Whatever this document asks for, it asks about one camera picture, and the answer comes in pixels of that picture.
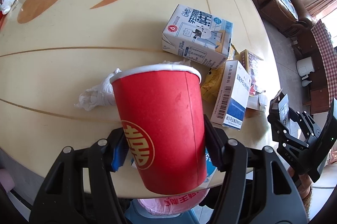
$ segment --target milk carton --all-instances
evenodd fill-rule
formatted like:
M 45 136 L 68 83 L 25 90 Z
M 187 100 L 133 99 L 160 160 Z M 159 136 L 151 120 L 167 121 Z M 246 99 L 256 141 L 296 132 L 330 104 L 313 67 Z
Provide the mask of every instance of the milk carton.
M 163 50 L 217 69 L 227 58 L 233 24 L 178 5 L 162 35 Z

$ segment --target tiled floor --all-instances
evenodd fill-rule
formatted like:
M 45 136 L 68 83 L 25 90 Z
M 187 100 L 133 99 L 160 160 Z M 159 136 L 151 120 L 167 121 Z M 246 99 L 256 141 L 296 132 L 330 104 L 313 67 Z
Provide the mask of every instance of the tiled floor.
M 284 37 L 278 30 L 268 21 L 262 20 L 265 25 L 270 44 L 272 46 L 280 85 L 283 93 L 288 94 L 289 107 L 295 111 L 308 113 L 310 108 L 303 106 L 302 103 L 308 101 L 307 88 L 302 87 L 301 78 L 296 69 L 296 58 L 292 49 L 293 41 L 290 38 Z M 291 135 L 297 137 L 299 126 L 291 122 Z
M 269 22 L 263 21 L 276 60 L 281 88 L 288 94 L 289 106 L 296 111 L 309 111 L 302 106 L 306 99 L 306 89 L 301 86 L 301 79 L 296 71 L 296 58 L 291 47 L 292 40 L 285 38 Z M 297 137 L 298 125 L 292 123 L 291 134 Z M 0 168 L 6 168 L 15 181 L 15 190 L 26 201 L 33 204 L 43 178 L 16 163 L 6 153 L 0 150 Z M 200 224 L 206 224 L 213 210 L 204 206 L 196 206 L 194 211 Z

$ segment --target crumpled tissue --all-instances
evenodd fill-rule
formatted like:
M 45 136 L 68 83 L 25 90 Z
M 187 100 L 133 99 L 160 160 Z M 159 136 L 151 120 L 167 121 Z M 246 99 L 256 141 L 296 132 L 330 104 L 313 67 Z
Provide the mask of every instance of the crumpled tissue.
M 110 78 L 121 72 L 117 68 L 113 73 L 109 74 L 105 80 L 99 85 L 87 89 L 80 94 L 79 102 L 75 105 L 78 108 L 84 108 L 86 111 L 92 110 L 94 107 L 116 105 L 114 91 L 110 84 Z
M 1 1 L 2 1 L 2 4 L 0 4 L 0 8 L 1 8 L 2 14 L 5 15 L 10 11 L 11 6 L 14 4 L 15 0 L 1 0 Z

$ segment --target round table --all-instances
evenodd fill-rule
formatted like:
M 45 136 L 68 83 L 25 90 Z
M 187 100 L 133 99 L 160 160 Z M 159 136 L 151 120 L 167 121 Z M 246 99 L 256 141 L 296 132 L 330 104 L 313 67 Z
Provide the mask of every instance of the round table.
M 280 89 L 272 48 L 251 0 L 17 0 L 0 30 L 0 146 L 13 159 L 46 176 L 65 146 L 86 148 L 121 126 L 115 106 L 74 107 L 85 89 L 115 68 L 126 70 L 182 58 L 162 51 L 161 34 L 181 3 L 234 24 L 232 43 L 265 60 L 268 99 Z M 208 68 L 192 62 L 203 80 Z M 204 103 L 210 117 L 214 105 Z M 267 113 L 248 111 L 230 138 L 261 149 L 272 144 Z M 119 197 L 152 198 L 136 169 L 112 174 Z M 220 185 L 217 172 L 210 187 Z M 89 191 L 88 172 L 84 172 Z

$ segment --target medicine box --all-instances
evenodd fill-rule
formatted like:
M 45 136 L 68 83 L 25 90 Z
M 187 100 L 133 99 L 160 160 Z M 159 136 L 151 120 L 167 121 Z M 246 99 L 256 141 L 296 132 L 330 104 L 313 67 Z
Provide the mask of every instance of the medicine box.
M 211 122 L 240 130 L 251 78 L 237 60 L 227 61 Z

